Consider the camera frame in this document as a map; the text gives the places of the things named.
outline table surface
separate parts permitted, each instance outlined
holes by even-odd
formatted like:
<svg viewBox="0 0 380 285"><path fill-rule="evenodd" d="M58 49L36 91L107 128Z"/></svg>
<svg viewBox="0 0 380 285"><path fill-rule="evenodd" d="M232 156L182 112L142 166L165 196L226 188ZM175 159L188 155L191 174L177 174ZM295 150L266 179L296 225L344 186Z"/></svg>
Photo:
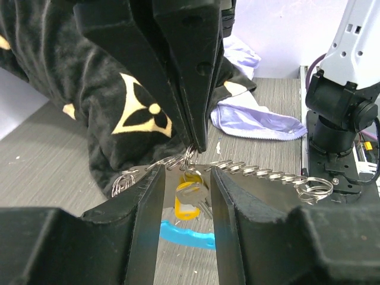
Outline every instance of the table surface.
<svg viewBox="0 0 380 285"><path fill-rule="evenodd" d="M261 106L300 119L300 82L254 80ZM289 173L300 173L300 140L266 141L231 137L210 125L208 150L201 164L223 159L245 161ZM48 103L0 141L0 207L54 206L80 216L103 201L88 171L86 129ZM163 219L177 226L212 232L211 221L176 221L173 210ZM155 285L218 285L216 254L160 240Z"/></svg>

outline key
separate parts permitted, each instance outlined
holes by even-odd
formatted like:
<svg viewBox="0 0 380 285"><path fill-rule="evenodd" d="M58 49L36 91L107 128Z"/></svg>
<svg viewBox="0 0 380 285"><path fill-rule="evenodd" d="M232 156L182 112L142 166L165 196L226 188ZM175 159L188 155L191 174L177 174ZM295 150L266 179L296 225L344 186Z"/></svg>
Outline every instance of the key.
<svg viewBox="0 0 380 285"><path fill-rule="evenodd" d="M202 176L202 174L199 171L193 170L191 172L185 172L183 176L180 177L179 183L184 183L184 182L189 182L189 181L202 183L207 188L207 191L208 191L208 197L206 198L206 203L208 205L211 205L211 193L209 190L210 181L206 181L205 179L206 177Z"/></svg>
<svg viewBox="0 0 380 285"><path fill-rule="evenodd" d="M188 186L191 186L196 182L184 182L181 183L177 189L176 189L176 197L175 197L175 204L174 204L174 213L177 219L188 221L197 218L200 215L200 209L197 207L194 207L191 204L188 203L182 203L178 199L178 193L187 188Z"/></svg>
<svg viewBox="0 0 380 285"><path fill-rule="evenodd" d="M208 189L205 185L199 182L193 182L178 190L176 192L176 196L181 204L191 204L194 207L200 209L203 212L205 218L213 218L213 213L206 204L206 198L208 197Z"/></svg>

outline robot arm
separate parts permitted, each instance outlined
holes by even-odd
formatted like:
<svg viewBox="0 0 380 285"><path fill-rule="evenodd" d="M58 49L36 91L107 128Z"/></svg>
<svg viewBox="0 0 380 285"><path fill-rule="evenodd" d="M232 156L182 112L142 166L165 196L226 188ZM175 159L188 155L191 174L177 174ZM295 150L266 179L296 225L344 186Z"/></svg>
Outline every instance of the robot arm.
<svg viewBox="0 0 380 285"><path fill-rule="evenodd" d="M313 111L307 115L308 174L342 182L334 190L345 198L359 197L364 186L374 183L380 174L378 167L371 180L359 180L352 153L357 133L374 121L380 125L375 104L380 93L379 30L380 2L349 0L306 95L306 105Z"/></svg>
<svg viewBox="0 0 380 285"><path fill-rule="evenodd" d="M320 67L324 77L356 90L380 82L380 2L349 0L337 34Z"/></svg>

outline purple cable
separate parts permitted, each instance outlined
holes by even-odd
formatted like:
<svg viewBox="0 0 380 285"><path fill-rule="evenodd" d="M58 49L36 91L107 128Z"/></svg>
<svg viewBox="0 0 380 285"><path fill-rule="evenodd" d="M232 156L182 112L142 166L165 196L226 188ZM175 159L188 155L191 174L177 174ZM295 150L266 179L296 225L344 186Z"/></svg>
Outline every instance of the purple cable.
<svg viewBox="0 0 380 285"><path fill-rule="evenodd" d="M365 135L365 136L367 136L367 137L369 137L369 138L375 140L375 141L377 141L377 139L378 139L378 138L376 137L375 134L373 134L373 133L371 133L371 132L369 132L369 131L361 131L361 133L362 133L363 135Z"/></svg>
<svg viewBox="0 0 380 285"><path fill-rule="evenodd" d="M314 62L310 65L310 67L308 69L308 73L306 73L306 91L309 91L311 73L313 72L316 65L319 64L322 61L322 59L325 58L325 56L326 56L326 53L324 55L321 55L316 60L314 60Z"/></svg>

